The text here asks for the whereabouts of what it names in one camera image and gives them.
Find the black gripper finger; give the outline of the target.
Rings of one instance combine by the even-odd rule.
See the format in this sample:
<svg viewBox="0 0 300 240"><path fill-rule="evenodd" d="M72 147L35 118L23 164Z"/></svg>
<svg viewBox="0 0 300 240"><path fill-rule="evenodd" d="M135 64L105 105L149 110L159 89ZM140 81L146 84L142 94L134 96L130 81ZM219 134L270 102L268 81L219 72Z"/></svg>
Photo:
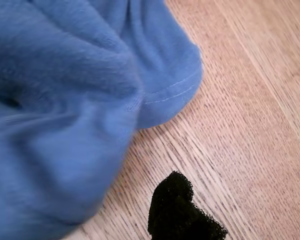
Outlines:
<svg viewBox="0 0 300 240"><path fill-rule="evenodd" d="M173 171L155 188L147 231L153 240L224 240L228 234L218 221L193 203L193 186Z"/></svg>

